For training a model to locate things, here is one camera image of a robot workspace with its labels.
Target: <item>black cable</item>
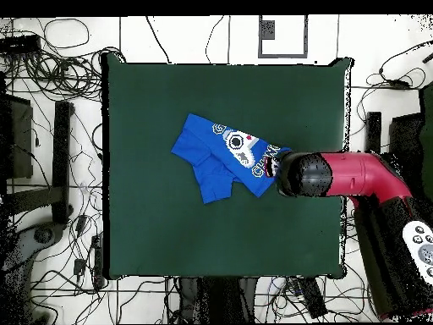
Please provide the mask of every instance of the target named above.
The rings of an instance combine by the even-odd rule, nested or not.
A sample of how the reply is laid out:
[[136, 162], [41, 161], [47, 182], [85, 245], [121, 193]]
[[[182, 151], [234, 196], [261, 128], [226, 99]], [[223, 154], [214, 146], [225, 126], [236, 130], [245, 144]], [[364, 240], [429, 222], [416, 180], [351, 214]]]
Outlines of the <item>black cable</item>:
[[171, 63], [171, 62], [170, 62], [170, 59], [168, 58], [167, 52], [164, 50], [164, 47], [162, 47], [161, 43], [160, 43], [159, 40], [158, 40], [158, 37], [156, 36], [155, 31], [153, 30], [153, 26], [152, 26], [151, 22], [149, 21], [149, 16], [146, 16], [146, 17], [145, 17], [145, 20], [147, 21], [147, 24], [149, 24], [149, 27], [151, 28], [151, 31], [152, 31], [153, 37], [155, 37], [155, 40], [156, 40], [156, 42], [158, 43], [159, 47], [160, 47], [161, 50], [164, 52], [164, 55], [166, 55], [167, 63]]
[[212, 31], [211, 31], [211, 34], [209, 35], [209, 39], [207, 39], [207, 44], [206, 44], [206, 48], [205, 48], [205, 54], [206, 54], [207, 61], [209, 61], [209, 63], [211, 63], [211, 60], [210, 60], [209, 57], [207, 56], [207, 47], [209, 46], [209, 42], [211, 41], [213, 31], [215, 30], [215, 28], [217, 27], [217, 25], [222, 21], [222, 19], [224, 19], [224, 16], [226, 16], [226, 15], [223, 15], [223, 16], [222, 16], [222, 17], [217, 21], [217, 23], [213, 25], [213, 27], [212, 27]]
[[406, 52], [409, 52], [409, 51], [411, 51], [411, 50], [417, 50], [417, 49], [419, 49], [419, 48], [421, 48], [421, 47], [424, 47], [424, 46], [426, 46], [426, 45], [431, 45], [431, 44], [433, 44], [433, 40], [424, 41], [424, 42], [421, 42], [421, 43], [418, 44], [418, 45], [414, 45], [414, 46], [408, 48], [407, 50], [404, 50], [404, 51], [402, 51], [402, 52], [400, 52], [400, 53], [398, 53], [398, 54], [396, 54], [396, 55], [391, 56], [391, 57], [390, 57], [389, 59], [387, 59], [387, 61], [385, 61], [385, 62], [381, 65], [381, 67], [379, 68], [379, 75], [381, 76], [381, 78], [382, 78], [385, 82], [390, 81], [389, 79], [387, 79], [387, 78], [383, 75], [383, 68], [384, 68], [384, 66], [385, 66], [389, 61], [391, 61], [393, 58], [396, 58], [397, 56], [403, 55], [403, 54], [406, 53]]
[[120, 306], [120, 308], [119, 308], [118, 324], [120, 324], [120, 321], [122, 320], [122, 308], [123, 308], [124, 306], [126, 306], [128, 303], [130, 303], [130, 302], [135, 298], [135, 296], [137, 296], [137, 294], [139, 293], [141, 287], [142, 287], [144, 284], [162, 284], [162, 283], [165, 283], [165, 279], [162, 280], [162, 281], [160, 281], [160, 282], [154, 282], [154, 281], [151, 281], [151, 280], [147, 280], [147, 281], [145, 281], [145, 282], [141, 282], [141, 284], [139, 285], [139, 287], [138, 287], [137, 290], [135, 291], [134, 295], [133, 295], [129, 300], [125, 301], [125, 302]]
[[96, 149], [98, 149], [99, 151], [102, 151], [102, 148], [98, 147], [98, 146], [96, 145], [96, 143], [95, 143], [95, 132], [96, 132], [96, 130], [99, 129], [101, 126], [102, 126], [102, 123], [98, 124], [98, 125], [93, 129], [93, 132], [91, 133], [91, 143], [92, 143], [92, 145], [93, 145]]

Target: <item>floor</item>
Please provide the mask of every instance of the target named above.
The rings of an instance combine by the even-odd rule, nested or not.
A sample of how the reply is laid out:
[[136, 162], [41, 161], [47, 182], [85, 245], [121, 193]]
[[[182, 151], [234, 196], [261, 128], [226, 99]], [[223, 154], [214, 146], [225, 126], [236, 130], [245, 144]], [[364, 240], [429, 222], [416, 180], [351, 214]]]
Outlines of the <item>floor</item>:
[[[308, 22], [308, 57], [307, 58], [258, 58], [257, 29], [258, 15], [212, 15], [203, 17], [149, 17], [157, 38], [164, 51], [159, 47], [146, 21], [146, 17], [126, 18], [76, 18], [76, 20], [56, 21], [52, 19], [16, 19], [13, 31], [33, 31], [43, 35], [43, 27], [48, 24], [45, 37], [55, 47], [70, 47], [58, 49], [64, 56], [77, 56], [100, 50], [104, 47], [120, 48], [129, 63], [166, 62], [172, 63], [310, 63], [328, 64], [335, 57], [351, 57], [354, 59], [352, 70], [351, 94], [351, 133], [362, 128], [364, 117], [362, 109], [357, 105], [369, 88], [366, 79], [371, 74], [377, 74], [381, 64], [392, 55], [406, 50], [433, 36], [431, 17], [424, 15], [309, 15]], [[287, 19], [276, 19], [277, 26]], [[4, 36], [12, 28], [7, 28], [9, 21], [0, 20]], [[293, 40], [293, 48], [285, 53], [295, 53], [299, 49], [299, 27], [293, 30], [300, 35]], [[398, 78], [413, 68], [422, 68], [426, 79], [424, 84], [433, 80], [433, 62], [423, 64], [421, 61], [433, 50], [422, 47], [416, 52], [393, 59], [384, 69], [387, 78]], [[420, 72], [410, 74], [414, 86], [422, 77]], [[44, 169], [48, 183], [51, 183], [52, 171], [52, 135], [50, 126], [54, 114], [51, 99], [62, 99], [38, 92], [36, 84], [26, 78], [27, 74], [19, 73], [19, 77], [8, 88], [9, 93], [22, 96], [32, 101], [34, 108], [34, 129], [39, 139], [39, 146], [33, 146], [32, 152]], [[380, 76], [369, 78], [370, 82], [378, 83]], [[101, 209], [101, 161], [91, 144], [90, 137], [94, 128], [101, 122], [101, 109], [98, 101], [76, 98], [71, 100], [76, 108], [76, 116], [72, 117], [71, 139], [71, 188], [70, 201], [76, 208], [76, 213], [82, 207], [87, 207], [86, 214], [95, 215], [95, 222], [87, 228], [81, 237], [79, 245], [82, 251], [90, 245], [90, 238], [102, 231], [102, 220], [98, 213]], [[382, 112], [383, 151], [386, 151], [388, 141], [388, 126], [393, 117], [419, 111], [418, 92], [393, 91], [378, 89], [372, 96], [364, 100], [366, 111]], [[101, 127], [95, 131], [95, 144], [101, 146]], [[364, 131], [350, 137], [350, 150], [364, 149]], [[42, 172], [34, 163], [34, 175], [31, 179], [16, 179], [9, 181], [8, 190], [28, 190], [46, 186]], [[46, 220], [50, 217], [50, 208], [41, 208], [30, 212], [18, 223], [18, 229]], [[56, 270], [65, 278], [72, 276], [74, 257], [69, 248], [69, 232], [55, 246], [42, 251], [35, 263], [32, 281], [37, 285], [33, 290], [33, 299], [45, 306], [50, 306], [58, 312], [56, 324], [114, 324], [114, 323], [165, 323], [167, 311], [164, 308], [164, 298], [167, 292], [170, 309], [178, 306], [178, 295], [173, 289], [172, 280], [164, 278], [127, 277], [110, 282], [108, 287], [96, 295], [76, 293], [74, 286], [56, 273], [46, 274]], [[326, 306], [333, 313], [320, 320], [311, 320], [302, 305], [293, 298], [288, 305], [281, 294], [283, 278], [261, 278], [259, 280], [255, 304], [257, 322], [377, 322], [370, 309], [367, 283], [363, 262], [359, 254], [356, 233], [351, 229], [346, 244], [345, 260], [348, 264], [348, 274], [341, 280], [331, 280], [325, 277], [317, 279], [326, 297]], [[79, 282], [83, 288], [91, 288], [89, 275], [84, 282]], [[274, 308], [267, 304], [272, 296]], [[54, 321], [52, 311], [50, 322]]]

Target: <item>black metal frame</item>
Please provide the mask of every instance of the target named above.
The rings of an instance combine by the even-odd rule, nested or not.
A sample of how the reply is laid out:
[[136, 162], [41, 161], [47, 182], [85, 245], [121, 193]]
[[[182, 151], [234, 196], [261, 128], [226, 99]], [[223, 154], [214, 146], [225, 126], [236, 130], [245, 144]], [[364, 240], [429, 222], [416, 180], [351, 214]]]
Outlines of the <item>black metal frame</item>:
[[52, 221], [66, 224], [69, 218], [69, 131], [74, 106], [66, 101], [56, 102], [52, 154], [52, 187], [25, 190], [5, 196], [10, 214], [52, 206]]

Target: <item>green table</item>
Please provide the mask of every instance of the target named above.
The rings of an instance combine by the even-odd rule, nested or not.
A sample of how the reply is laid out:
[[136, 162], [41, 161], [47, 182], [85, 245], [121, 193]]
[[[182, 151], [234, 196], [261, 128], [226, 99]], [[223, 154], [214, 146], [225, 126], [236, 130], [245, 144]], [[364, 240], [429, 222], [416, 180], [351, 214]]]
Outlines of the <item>green table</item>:
[[350, 64], [168, 65], [107, 55], [110, 277], [338, 273], [339, 197], [284, 198], [271, 187], [257, 198], [234, 183], [231, 198], [204, 205], [193, 169], [170, 151], [188, 113], [295, 151], [339, 151]]

